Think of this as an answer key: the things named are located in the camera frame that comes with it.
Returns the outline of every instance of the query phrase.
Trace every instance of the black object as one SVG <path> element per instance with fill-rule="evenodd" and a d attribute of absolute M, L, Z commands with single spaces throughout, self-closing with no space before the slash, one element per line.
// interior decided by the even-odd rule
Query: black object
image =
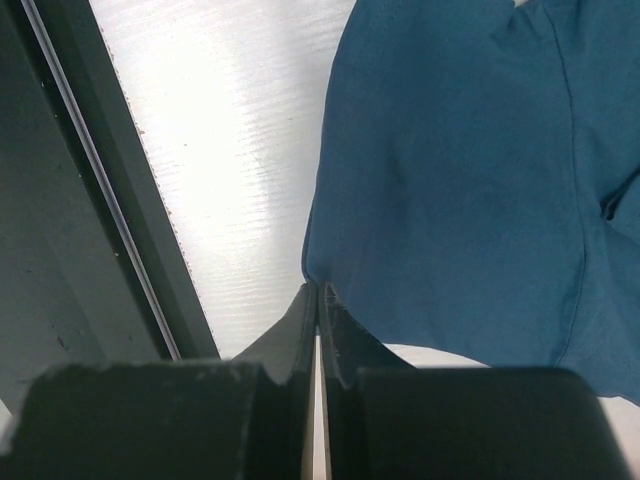
<path fill-rule="evenodd" d="M 312 285 L 231 362 L 42 377 L 1 478 L 304 478 L 316 326 L 333 479 L 630 478 L 574 374 L 415 369 Z"/>

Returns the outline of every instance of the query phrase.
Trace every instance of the dark grey wall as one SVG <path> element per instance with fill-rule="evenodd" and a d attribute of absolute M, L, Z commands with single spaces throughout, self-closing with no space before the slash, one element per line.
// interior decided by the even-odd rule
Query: dark grey wall
<path fill-rule="evenodd" d="M 64 112 L 7 3 L 0 2 L 0 398 L 15 411 L 48 366 L 159 353 L 155 320 L 128 282 L 128 259 L 97 213 L 92 180 L 65 138 Z"/>

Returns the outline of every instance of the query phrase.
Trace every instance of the teal cloth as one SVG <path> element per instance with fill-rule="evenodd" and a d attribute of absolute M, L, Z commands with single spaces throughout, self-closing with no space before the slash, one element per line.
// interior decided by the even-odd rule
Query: teal cloth
<path fill-rule="evenodd" d="M 380 340 L 640 403 L 640 2 L 358 0 L 303 270 Z"/>

